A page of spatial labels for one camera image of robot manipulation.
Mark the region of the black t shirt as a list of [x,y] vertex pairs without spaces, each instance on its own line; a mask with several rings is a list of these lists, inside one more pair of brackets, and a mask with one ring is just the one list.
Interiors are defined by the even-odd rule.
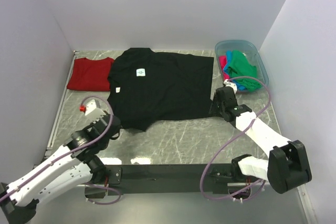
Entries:
[[214,59],[130,48],[111,66],[108,102],[123,129],[209,117]]

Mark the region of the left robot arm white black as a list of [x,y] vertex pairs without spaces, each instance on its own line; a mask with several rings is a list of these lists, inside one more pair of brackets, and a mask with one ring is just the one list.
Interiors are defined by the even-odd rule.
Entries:
[[119,137],[119,118],[103,115],[71,134],[48,159],[22,178],[1,183],[1,210],[9,223],[28,223],[36,209],[80,184],[97,184],[109,175],[97,154]]

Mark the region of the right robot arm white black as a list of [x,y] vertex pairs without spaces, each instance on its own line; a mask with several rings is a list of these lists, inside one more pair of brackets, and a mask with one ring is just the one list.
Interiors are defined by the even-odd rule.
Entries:
[[222,117],[247,135],[267,156],[267,159],[259,159],[244,154],[234,158],[227,172],[233,180],[241,182],[248,176],[262,179],[270,183],[279,194],[312,180],[304,144],[280,135],[259,119],[247,105],[239,105],[232,87],[216,89],[210,113]]

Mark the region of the blue t shirt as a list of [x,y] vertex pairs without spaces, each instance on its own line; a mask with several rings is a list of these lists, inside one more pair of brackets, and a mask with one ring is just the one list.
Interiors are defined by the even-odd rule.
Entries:
[[[230,79],[230,75],[228,74],[228,67],[230,66],[232,59],[233,59],[233,53],[232,51],[228,50],[226,51],[226,63],[225,65],[222,67],[223,70],[223,74],[224,74],[224,79]],[[237,85],[237,89],[239,91],[247,91],[247,88],[241,84],[239,84],[237,81],[233,81],[236,85]]]

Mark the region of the green t shirt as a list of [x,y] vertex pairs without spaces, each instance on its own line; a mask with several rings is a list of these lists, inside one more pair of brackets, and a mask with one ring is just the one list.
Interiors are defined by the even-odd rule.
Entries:
[[231,52],[231,60],[228,63],[227,73],[239,85],[239,88],[249,92],[261,88],[261,84],[256,81],[258,78],[257,67],[249,63],[244,54],[238,50]]

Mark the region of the pink t shirt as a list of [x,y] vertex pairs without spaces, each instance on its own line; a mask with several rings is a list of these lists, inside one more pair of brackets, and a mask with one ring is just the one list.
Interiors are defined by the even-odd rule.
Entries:
[[222,74],[223,74],[223,79],[227,80],[230,79],[231,76],[228,73],[228,67],[232,61],[232,55],[231,54],[226,54],[223,56],[219,56],[219,66],[222,70]]

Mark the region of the folded red t shirt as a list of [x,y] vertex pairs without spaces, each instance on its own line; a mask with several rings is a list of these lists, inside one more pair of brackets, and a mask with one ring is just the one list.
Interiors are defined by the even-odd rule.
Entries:
[[114,63],[112,58],[90,60],[79,58],[74,61],[67,89],[74,91],[108,92],[108,75]]

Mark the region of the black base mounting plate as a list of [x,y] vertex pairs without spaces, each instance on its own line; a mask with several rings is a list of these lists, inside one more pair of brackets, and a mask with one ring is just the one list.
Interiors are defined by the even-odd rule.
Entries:
[[[200,191],[205,164],[108,165],[108,185],[122,194],[195,193]],[[236,175],[231,164],[213,164],[207,171],[203,190],[227,194],[229,184],[255,182],[257,178]]]

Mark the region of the aluminium rail left edge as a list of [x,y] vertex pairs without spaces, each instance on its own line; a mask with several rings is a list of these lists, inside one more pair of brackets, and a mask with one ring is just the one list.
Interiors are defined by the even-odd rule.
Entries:
[[63,92],[62,92],[62,95],[61,95],[61,100],[60,100],[60,103],[59,103],[59,106],[58,106],[58,109],[57,109],[55,120],[54,120],[54,123],[52,125],[49,140],[48,140],[45,152],[44,152],[44,158],[47,158],[48,156],[50,156],[50,153],[52,151],[52,148],[53,148],[53,145],[54,145],[54,142],[55,142],[55,134],[56,134],[56,131],[57,131],[58,125],[59,125],[59,117],[60,117],[61,112],[62,112],[63,107],[64,107],[64,100],[65,100],[65,96],[66,96],[66,92],[67,92],[67,84],[70,80],[70,77],[71,77],[71,74],[72,74],[72,71],[73,71],[73,67],[74,67],[74,61],[77,58],[78,53],[79,53],[78,50],[73,51],[73,57],[72,57],[71,65],[70,65],[70,68],[69,68],[69,71],[68,71],[68,74],[67,74],[67,79],[66,79],[65,86],[64,86],[64,89],[63,89]]

